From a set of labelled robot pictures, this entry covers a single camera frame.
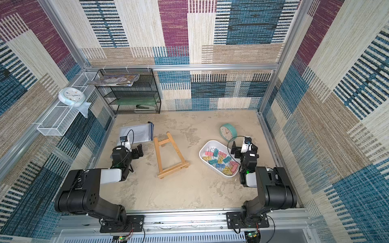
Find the white plastic storage box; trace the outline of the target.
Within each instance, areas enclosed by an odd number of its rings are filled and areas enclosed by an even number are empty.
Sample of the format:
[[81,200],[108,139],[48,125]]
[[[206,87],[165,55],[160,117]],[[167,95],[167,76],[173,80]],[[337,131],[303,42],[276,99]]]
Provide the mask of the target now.
[[208,141],[200,150],[202,162],[217,174],[232,178],[238,174],[240,165],[229,154],[230,149],[216,140]]

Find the small wooden easel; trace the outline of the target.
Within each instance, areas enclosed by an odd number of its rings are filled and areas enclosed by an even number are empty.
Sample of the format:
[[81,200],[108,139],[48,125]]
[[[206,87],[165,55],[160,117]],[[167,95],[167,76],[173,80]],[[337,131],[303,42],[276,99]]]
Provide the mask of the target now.
[[170,132],[165,139],[154,137],[159,179],[189,167],[190,163],[184,158]]

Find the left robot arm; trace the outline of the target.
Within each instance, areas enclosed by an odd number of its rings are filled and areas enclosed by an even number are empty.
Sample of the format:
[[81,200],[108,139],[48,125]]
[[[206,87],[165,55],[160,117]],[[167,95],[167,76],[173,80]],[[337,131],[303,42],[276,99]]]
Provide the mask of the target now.
[[120,145],[112,150],[110,169],[69,171],[55,199],[55,211],[96,218],[101,225],[101,233],[141,232],[143,215],[128,216],[123,205],[113,204],[99,193],[102,184],[125,181],[134,171],[131,162],[142,156],[141,144],[131,151]]

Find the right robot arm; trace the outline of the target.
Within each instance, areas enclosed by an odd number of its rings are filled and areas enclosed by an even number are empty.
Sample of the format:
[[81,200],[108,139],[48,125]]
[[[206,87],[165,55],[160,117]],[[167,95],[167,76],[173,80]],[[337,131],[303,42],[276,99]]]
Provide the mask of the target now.
[[240,183],[256,188],[257,196],[245,201],[240,212],[226,213],[229,229],[267,228],[267,213],[297,206],[297,194],[283,167],[260,167],[257,165],[258,148],[249,138],[241,147],[232,145],[231,154],[240,160]]

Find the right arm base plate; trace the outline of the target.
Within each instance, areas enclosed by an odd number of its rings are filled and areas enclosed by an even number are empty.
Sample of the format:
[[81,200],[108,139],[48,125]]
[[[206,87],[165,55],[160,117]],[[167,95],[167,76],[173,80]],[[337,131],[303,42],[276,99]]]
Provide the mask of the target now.
[[242,228],[268,228],[269,222],[266,216],[242,216],[241,212],[227,212],[226,214],[228,229]]

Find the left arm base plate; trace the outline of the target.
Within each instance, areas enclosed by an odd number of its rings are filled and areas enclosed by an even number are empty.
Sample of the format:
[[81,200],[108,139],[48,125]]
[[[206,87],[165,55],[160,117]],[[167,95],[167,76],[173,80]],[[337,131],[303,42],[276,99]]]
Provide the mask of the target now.
[[127,215],[124,222],[101,220],[100,233],[142,232],[144,215]]

